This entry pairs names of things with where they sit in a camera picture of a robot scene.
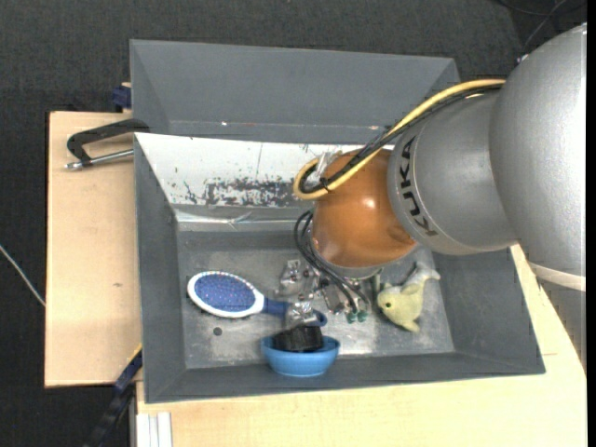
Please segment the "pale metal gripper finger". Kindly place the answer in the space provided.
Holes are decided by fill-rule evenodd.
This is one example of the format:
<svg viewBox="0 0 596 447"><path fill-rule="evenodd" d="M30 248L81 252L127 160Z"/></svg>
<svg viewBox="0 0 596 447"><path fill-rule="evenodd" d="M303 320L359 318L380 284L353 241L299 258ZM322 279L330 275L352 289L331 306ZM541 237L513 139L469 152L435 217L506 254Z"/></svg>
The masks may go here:
<svg viewBox="0 0 596 447"><path fill-rule="evenodd" d="M287 303L285 326L321 326L322 315L315 309L312 300L298 300Z"/></svg>
<svg viewBox="0 0 596 447"><path fill-rule="evenodd" d="M319 282L319 271L301 259L289 260L283 269L278 286L278 296L292 297L313 292Z"/></svg>

